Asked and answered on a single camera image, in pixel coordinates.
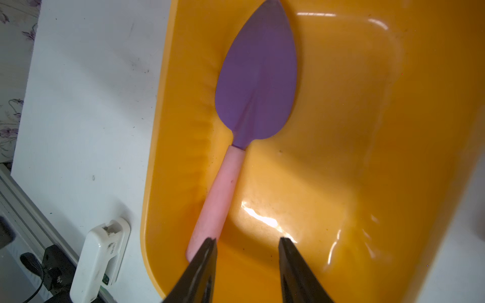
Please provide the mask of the purple shovel pink handle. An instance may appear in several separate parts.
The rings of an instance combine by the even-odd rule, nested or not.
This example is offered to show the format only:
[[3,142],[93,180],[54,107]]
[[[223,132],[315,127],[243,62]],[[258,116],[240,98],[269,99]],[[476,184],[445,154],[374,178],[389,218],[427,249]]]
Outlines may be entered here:
[[219,74],[215,108],[233,139],[189,240],[188,261],[206,238],[221,236],[246,149],[284,127],[293,108],[297,75],[295,41],[283,5],[264,1],[237,34]]

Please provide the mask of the yellow storage box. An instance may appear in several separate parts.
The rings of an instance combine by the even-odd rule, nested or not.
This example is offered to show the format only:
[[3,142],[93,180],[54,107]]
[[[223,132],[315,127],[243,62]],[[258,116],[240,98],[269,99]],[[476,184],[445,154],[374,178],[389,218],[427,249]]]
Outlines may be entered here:
[[[284,128],[249,146],[215,302],[280,302],[295,242],[335,302],[412,302],[484,150],[483,1],[283,1],[298,53]],[[167,295],[232,134],[217,78],[259,1],[173,1],[141,228]]]

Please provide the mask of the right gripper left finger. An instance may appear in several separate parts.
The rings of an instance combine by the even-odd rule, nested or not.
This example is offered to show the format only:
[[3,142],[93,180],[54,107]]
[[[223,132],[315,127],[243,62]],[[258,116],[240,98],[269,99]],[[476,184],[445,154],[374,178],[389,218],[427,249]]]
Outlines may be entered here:
[[206,238],[163,303],[212,302],[217,264],[217,241]]

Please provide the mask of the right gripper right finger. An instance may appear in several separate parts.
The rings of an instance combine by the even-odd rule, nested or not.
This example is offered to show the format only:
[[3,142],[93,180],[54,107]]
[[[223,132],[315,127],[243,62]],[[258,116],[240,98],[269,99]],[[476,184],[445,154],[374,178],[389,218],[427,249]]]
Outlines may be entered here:
[[279,269],[283,302],[333,302],[295,244],[279,241]]

